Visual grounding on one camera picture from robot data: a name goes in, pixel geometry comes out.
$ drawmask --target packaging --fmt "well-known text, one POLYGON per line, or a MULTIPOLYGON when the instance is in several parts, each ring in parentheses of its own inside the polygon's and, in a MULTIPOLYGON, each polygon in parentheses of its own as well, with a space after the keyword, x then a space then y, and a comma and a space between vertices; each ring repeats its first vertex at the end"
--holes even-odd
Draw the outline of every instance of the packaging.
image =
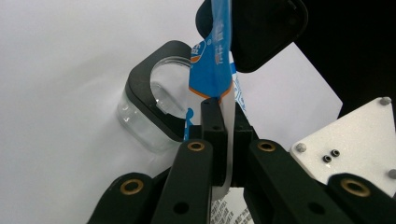
POLYGON ((191 50, 185 139, 189 139, 190 125, 200 124, 201 102, 207 98, 217 98, 228 132, 226 179, 223 186, 213 187, 212 190, 212 200, 217 200, 228 192, 232 177, 235 107, 233 74, 236 70, 230 52, 232 27, 230 1, 212 1, 212 14, 212 32, 191 50))

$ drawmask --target white paper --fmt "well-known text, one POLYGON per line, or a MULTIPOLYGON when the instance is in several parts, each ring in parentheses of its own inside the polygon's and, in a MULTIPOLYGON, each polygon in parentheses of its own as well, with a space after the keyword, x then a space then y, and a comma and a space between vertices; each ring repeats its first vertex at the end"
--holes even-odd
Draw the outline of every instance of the white paper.
MULTIPOLYGON (((116 108, 131 69, 154 50, 202 39, 200 4, 2 1, 0 223, 86 223, 114 179, 155 176, 172 163, 176 151, 144 150, 116 108)), ((251 124, 284 147, 333 121, 341 106, 291 49, 271 69, 239 75, 251 124), (268 92, 275 87, 283 91, 268 92)))

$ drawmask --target white surface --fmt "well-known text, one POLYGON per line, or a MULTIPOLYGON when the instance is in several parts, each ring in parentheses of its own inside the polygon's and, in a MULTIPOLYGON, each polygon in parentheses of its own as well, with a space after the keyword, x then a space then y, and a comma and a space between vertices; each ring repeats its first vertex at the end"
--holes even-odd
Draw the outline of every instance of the white surface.
MULTIPOLYGON (((116 107, 131 69, 155 49, 202 39, 200 4, 1 2, 0 223, 86 223, 115 178, 171 164, 175 151, 143 150, 116 107)), ((341 107, 294 45, 240 81, 250 121, 284 147, 341 107)))
POLYGON ((290 154, 316 180, 327 184, 331 175, 351 173, 370 180, 390 197, 396 192, 396 180, 388 171, 396 169, 396 134, 392 105, 381 105, 377 98, 352 111, 325 128, 294 144, 290 154), (295 149, 306 145, 305 152, 295 149), (324 155, 340 151, 326 163, 324 155))

